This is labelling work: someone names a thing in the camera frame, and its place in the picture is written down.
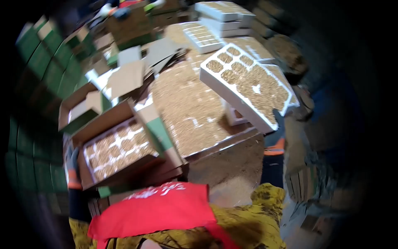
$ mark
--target open cardboard box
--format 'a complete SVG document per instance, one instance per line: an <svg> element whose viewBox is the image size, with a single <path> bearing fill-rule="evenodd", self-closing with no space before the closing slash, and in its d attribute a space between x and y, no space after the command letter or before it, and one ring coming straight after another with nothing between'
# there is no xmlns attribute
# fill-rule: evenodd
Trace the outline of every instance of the open cardboard box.
<svg viewBox="0 0 398 249"><path fill-rule="evenodd" d="M58 130L73 134L110 107L109 100L89 82L62 101Z"/></svg>
<svg viewBox="0 0 398 249"><path fill-rule="evenodd" d="M80 178L82 180L83 190L95 189L100 186L115 186L132 181L138 181L140 174L154 166L164 163L166 160L175 164L175 167L182 165L181 158L175 153L170 153L170 150L175 150L170 139L165 139L165 128L161 122L158 113L153 106L153 103L148 103L139 110L134 109L135 102L128 98L100 116L94 118L91 122L86 124L80 131L72 136L74 147L80 147L78 156ZM92 177L89 166L84 157L83 145L105 131L117 126L125 120L135 116L136 120L141 123L144 132L149 140L149 143L159 153L159 156L146 155L136 160L132 164L120 169L114 174L108 176L102 181L98 181Z"/></svg>

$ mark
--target green cardboard box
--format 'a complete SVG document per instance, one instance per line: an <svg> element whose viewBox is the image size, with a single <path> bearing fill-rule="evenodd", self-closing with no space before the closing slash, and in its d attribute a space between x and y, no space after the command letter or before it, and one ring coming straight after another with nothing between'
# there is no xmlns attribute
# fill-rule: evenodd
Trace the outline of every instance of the green cardboard box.
<svg viewBox="0 0 398 249"><path fill-rule="evenodd" d="M51 144L50 138L43 135L43 132L37 131L34 134L33 141L33 157L36 159L44 159L51 161Z"/></svg>
<svg viewBox="0 0 398 249"><path fill-rule="evenodd" d="M74 91L75 86L77 85L77 80L70 78L66 72L62 75L61 83L58 88L57 96L61 99L68 98Z"/></svg>
<svg viewBox="0 0 398 249"><path fill-rule="evenodd" d="M36 74L36 77L41 80L50 60L51 56L45 48L45 45L40 43L30 57L27 65Z"/></svg>
<svg viewBox="0 0 398 249"><path fill-rule="evenodd" d="M55 192L66 192L68 186L66 183L65 170L57 164L50 164L51 180Z"/></svg>
<svg viewBox="0 0 398 249"><path fill-rule="evenodd" d="M62 137L55 137L51 140L51 162L60 165L63 163Z"/></svg>
<svg viewBox="0 0 398 249"><path fill-rule="evenodd" d="M53 192L54 189L53 182L51 180L50 163L35 159L34 166L37 190L43 193Z"/></svg>
<svg viewBox="0 0 398 249"><path fill-rule="evenodd" d="M37 32L39 39L47 45L51 56L55 54L62 43L62 37L55 31L56 29L52 22L46 22Z"/></svg>
<svg viewBox="0 0 398 249"><path fill-rule="evenodd" d="M57 51L55 52L54 57L56 58L58 63L64 69L66 69L72 55L73 55L72 50L66 45L65 42L62 42Z"/></svg>
<svg viewBox="0 0 398 249"><path fill-rule="evenodd" d="M68 36L65 39L65 43L81 61L96 51L93 38L86 26L81 27Z"/></svg>
<svg viewBox="0 0 398 249"><path fill-rule="evenodd" d="M30 23L25 24L15 42L21 58L25 63L29 61L39 43L40 40L33 25Z"/></svg>
<svg viewBox="0 0 398 249"><path fill-rule="evenodd" d="M8 138L8 148L17 149L17 137L18 137L18 123L13 118L10 117L10 136Z"/></svg>
<svg viewBox="0 0 398 249"><path fill-rule="evenodd" d="M18 172L16 152L10 150L6 153L6 174L13 189L18 189Z"/></svg>
<svg viewBox="0 0 398 249"><path fill-rule="evenodd" d="M36 191L35 168L33 158L17 154L18 182L19 185L27 190Z"/></svg>
<svg viewBox="0 0 398 249"><path fill-rule="evenodd" d="M66 74L71 80L75 81L76 84L80 80L82 75L82 67L74 55L72 55L69 59L68 66L66 68Z"/></svg>
<svg viewBox="0 0 398 249"><path fill-rule="evenodd" d="M18 127L17 150L22 154L33 157L33 135L24 127Z"/></svg>
<svg viewBox="0 0 398 249"><path fill-rule="evenodd" d="M77 91L80 87L84 86L87 83L88 83L88 79L86 78L86 76L85 75L81 75L80 76L80 80L77 83L77 85L75 86L74 91Z"/></svg>
<svg viewBox="0 0 398 249"><path fill-rule="evenodd" d="M45 16L40 17L40 19L33 25L36 31L39 31L44 24L47 23L47 19Z"/></svg>
<svg viewBox="0 0 398 249"><path fill-rule="evenodd" d="M54 59L52 59L44 73L43 83L47 86L48 91L53 94L57 94L63 70L59 67Z"/></svg>
<svg viewBox="0 0 398 249"><path fill-rule="evenodd" d="M103 93L87 83L62 101L58 130L72 135L109 108L111 103Z"/></svg>

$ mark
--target white styrofoam tray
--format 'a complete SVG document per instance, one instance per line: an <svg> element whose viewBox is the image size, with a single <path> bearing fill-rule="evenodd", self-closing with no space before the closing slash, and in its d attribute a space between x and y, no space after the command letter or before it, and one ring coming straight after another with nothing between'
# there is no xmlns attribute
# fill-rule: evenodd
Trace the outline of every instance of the white styrofoam tray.
<svg viewBox="0 0 398 249"><path fill-rule="evenodd" d="M236 21L239 19L238 13L231 9L231 13L224 13L216 8L210 7L207 3L214 2L199 2L195 4L195 10L200 13L205 13L206 15L219 20L221 22Z"/></svg>
<svg viewBox="0 0 398 249"><path fill-rule="evenodd" d="M238 56L233 56L230 54L227 49L233 47L236 50L240 52L240 55ZM217 58L217 56L221 53L226 53L229 56L232 57L232 61L230 63L224 63L220 59ZM285 115L286 110L288 108L289 102L292 98L292 93L290 90L277 78L275 77L264 65L258 63L250 54L246 53L243 49L239 48L233 43L227 44L225 47L222 49L218 50L215 54L207 58L204 62L201 63L201 68L199 72L199 79L205 83L208 87L213 89L220 97L225 99L230 105L232 105L239 113L241 113L252 125L254 125L260 132L267 134L272 131L276 131L278 129L278 124L272 124L261 112L259 112L253 104L250 102L250 100L246 97L244 97L242 94L240 94L237 89L235 84L229 84L227 83L224 79L221 78L221 74L227 70L227 69L232 69L231 65L234 62L239 62L242 65L245 65L241 60L241 56L247 56L253 61L253 64L251 66L246 66L247 70L250 71L254 66L260 66L261 68L264 69L264 71L269 75L272 76L277 82L278 85L283 87L287 93L288 93L288 98L285 101L283 109L279 112L282 116ZM209 61L218 61L220 64L222 64L224 67L223 69L215 73L209 68L207 68L207 63ZM261 89L258 88L258 86L253 86L253 89L256 89L257 91L261 91Z"/></svg>
<svg viewBox="0 0 398 249"><path fill-rule="evenodd" d="M211 32L219 37L219 38L225 38L225 37L232 37L232 36L246 36L246 35L250 35L251 33L251 29L249 28L239 28L239 29L233 29L233 30L213 30L211 29Z"/></svg>
<svg viewBox="0 0 398 249"><path fill-rule="evenodd" d="M278 78L278 79L279 79L280 81L282 81L282 82L283 82L283 81L286 81L287 84L288 84L287 88L289 88L290 92L292 93L292 99L293 99L293 96L296 97L296 101L294 101L294 102L290 101L290 102L289 102L289 106L299 107L299 106L300 106L299 99L297 98L295 92L293 91L293 88L291 87L291 85L289 84L289 82L287 81L287 79L285 78L285 76L283 75L283 72L282 72L281 68L280 68L279 66L277 66L277 65L265 65L265 67L266 67L266 68L273 67L273 68L275 68L276 70L279 71L279 73L282 75L283 79L279 78L277 75L274 75L274 76L275 76L276 78Z"/></svg>
<svg viewBox="0 0 398 249"><path fill-rule="evenodd" d="M202 33L203 36L201 36L199 38L208 37L208 39L200 41L200 40L198 40L198 38L196 38L194 36L194 34L192 32L197 31L199 29L204 30L204 32ZM209 52L218 50L224 46L224 42L222 40L220 40L219 38L215 37L211 33L211 31L208 28L206 28L205 26L186 28L186 29L183 29L183 32L184 32L185 36L189 40L191 40L191 42L195 45L197 51L199 51L199 53L201 53L201 54L205 54L205 53L209 53ZM203 42L207 42L207 41L217 41L217 42L212 43L212 44L206 44L206 45L202 44Z"/></svg>
<svg viewBox="0 0 398 249"><path fill-rule="evenodd" d="M234 2L219 1L218 3L230 7L238 13L238 20L240 20L239 27L252 26L252 20L256 17L255 14Z"/></svg>
<svg viewBox="0 0 398 249"><path fill-rule="evenodd" d="M238 29L240 25L240 22L235 22L235 21L220 22L218 20L206 16L199 17L199 22L203 26L206 26L211 30L217 30L217 31Z"/></svg>
<svg viewBox="0 0 398 249"><path fill-rule="evenodd" d="M242 39L242 41L245 41L245 40L249 40L249 39L253 39L254 41L256 41L256 42L258 42L254 37L247 37L247 36L244 36L244 37L234 37L234 39ZM260 64L275 64L277 61L276 61L276 59L272 56L271 58L263 58L263 57L261 57L257 52L256 52L256 50L254 50L250 45L246 45L246 49L248 50L248 51L250 51L250 54L254 57L254 59L256 60L256 61L258 61Z"/></svg>
<svg viewBox="0 0 398 249"><path fill-rule="evenodd" d="M235 114L236 109L233 108L232 105L230 105L227 101L225 101L225 99L220 97L220 101L221 101L222 108L224 109L226 119L230 126L244 124L244 123L249 122L249 121L247 121L247 119L245 119L245 117L238 118Z"/></svg>

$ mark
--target red apron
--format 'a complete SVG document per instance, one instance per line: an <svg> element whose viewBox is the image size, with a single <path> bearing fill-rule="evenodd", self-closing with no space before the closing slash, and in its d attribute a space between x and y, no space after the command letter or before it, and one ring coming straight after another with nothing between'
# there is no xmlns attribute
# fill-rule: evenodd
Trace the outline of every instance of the red apron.
<svg viewBox="0 0 398 249"><path fill-rule="evenodd" d="M217 220L208 203L208 186L168 182L149 187L111 205L90 223L88 236L105 249L110 238L124 238L170 229L205 227L226 249L238 247Z"/></svg>

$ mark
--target stack of cardboard boxes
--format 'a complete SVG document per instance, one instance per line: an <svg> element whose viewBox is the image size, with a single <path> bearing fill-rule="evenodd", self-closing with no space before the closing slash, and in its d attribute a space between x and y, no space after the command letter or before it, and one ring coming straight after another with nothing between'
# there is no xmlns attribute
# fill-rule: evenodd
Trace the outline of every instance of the stack of cardboard boxes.
<svg viewBox="0 0 398 249"><path fill-rule="evenodd" d="M51 21L26 24L16 41L19 79L16 94L52 121L61 101L87 81L71 49Z"/></svg>
<svg viewBox="0 0 398 249"><path fill-rule="evenodd" d="M256 18L252 22L252 36L260 43L277 33L290 35L298 26L289 13L269 0L259 0L253 14Z"/></svg>
<svg viewBox="0 0 398 249"><path fill-rule="evenodd" d="M59 134L45 133L11 117L5 165L15 191L67 191Z"/></svg>
<svg viewBox="0 0 398 249"><path fill-rule="evenodd" d="M93 37L85 25L68 36L64 42L79 61L83 61L97 51Z"/></svg>

